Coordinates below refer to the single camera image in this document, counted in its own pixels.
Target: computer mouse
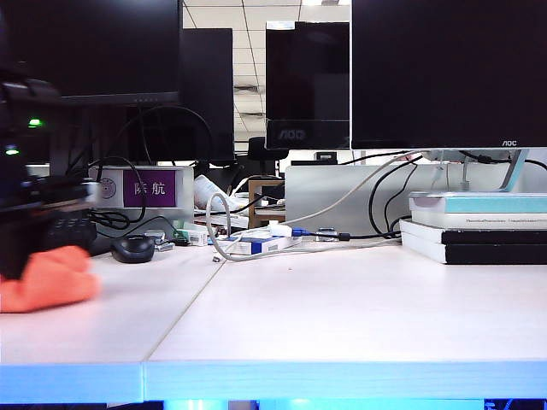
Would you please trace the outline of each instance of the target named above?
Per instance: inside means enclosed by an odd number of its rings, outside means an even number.
[[[154,239],[144,235],[119,237],[112,241],[110,252],[122,263],[145,263],[154,256]]]

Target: stack of books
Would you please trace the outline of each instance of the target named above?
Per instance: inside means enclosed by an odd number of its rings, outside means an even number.
[[[547,264],[547,194],[413,193],[403,246],[452,265]]]

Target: aoc logo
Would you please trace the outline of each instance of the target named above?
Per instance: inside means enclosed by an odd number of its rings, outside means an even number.
[[[306,131],[304,130],[283,130],[279,133],[281,141],[303,141],[306,139]]]

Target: white desk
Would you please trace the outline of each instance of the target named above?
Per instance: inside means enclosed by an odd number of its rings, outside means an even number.
[[[0,315],[0,402],[142,401],[146,361],[221,267],[210,249],[94,259],[96,300]]]
[[[400,247],[228,262],[146,363],[146,397],[545,397],[545,291],[547,266]]]
[[[97,300],[0,316],[0,402],[547,396],[547,266],[210,256],[99,258]]]

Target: computer monitor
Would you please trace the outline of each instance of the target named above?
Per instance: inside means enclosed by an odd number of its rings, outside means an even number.
[[[268,23],[268,149],[350,147],[350,23]]]
[[[178,0],[0,0],[9,43],[76,104],[176,102]]]
[[[547,146],[547,3],[352,2],[353,149]]]
[[[144,135],[153,161],[233,161],[232,29],[183,30],[180,64],[180,106],[144,117]],[[130,116],[137,114],[133,109]],[[129,155],[146,161],[140,124],[129,130]]]

